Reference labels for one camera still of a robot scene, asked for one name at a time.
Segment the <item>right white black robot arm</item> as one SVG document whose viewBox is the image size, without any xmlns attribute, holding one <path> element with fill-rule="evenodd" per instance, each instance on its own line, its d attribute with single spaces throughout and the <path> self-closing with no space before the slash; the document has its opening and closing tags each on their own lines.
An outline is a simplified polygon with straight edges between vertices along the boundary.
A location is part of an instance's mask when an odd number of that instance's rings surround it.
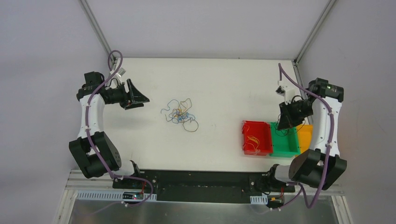
<svg viewBox="0 0 396 224">
<path fill-rule="evenodd" d="M 290 165 L 275 164 L 270 168 L 264 180 L 267 189 L 277 191 L 287 182 L 329 189 L 347 168 L 347 161 L 340 158 L 337 140 L 344 88 L 316 78 L 305 89 L 307 98 L 296 100 L 296 90 L 279 80 L 276 93 L 284 97 L 284 102 L 279 105 L 277 129 L 296 127 L 305 118 L 313 116 L 313 132 L 308 149 L 295 157 Z"/>
</svg>

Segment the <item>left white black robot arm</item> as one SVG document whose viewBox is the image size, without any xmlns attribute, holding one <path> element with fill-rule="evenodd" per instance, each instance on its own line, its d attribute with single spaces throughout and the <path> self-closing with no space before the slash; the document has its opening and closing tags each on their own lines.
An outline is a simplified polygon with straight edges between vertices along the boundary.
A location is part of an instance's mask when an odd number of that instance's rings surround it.
<svg viewBox="0 0 396 224">
<path fill-rule="evenodd" d="M 85 84 L 77 92 L 82 107 L 81 126 L 77 139 L 69 142 L 69 150 L 85 178 L 101 177 L 111 171 L 114 176 L 125 176 L 124 182 L 132 189 L 142 184 L 142 175 L 132 160 L 122 159 L 118 149 L 104 131 L 105 105 L 119 104 L 125 110 L 143 107 L 150 102 L 133 85 L 131 79 L 111 88 L 104 85 L 99 72 L 84 74 Z"/>
</svg>

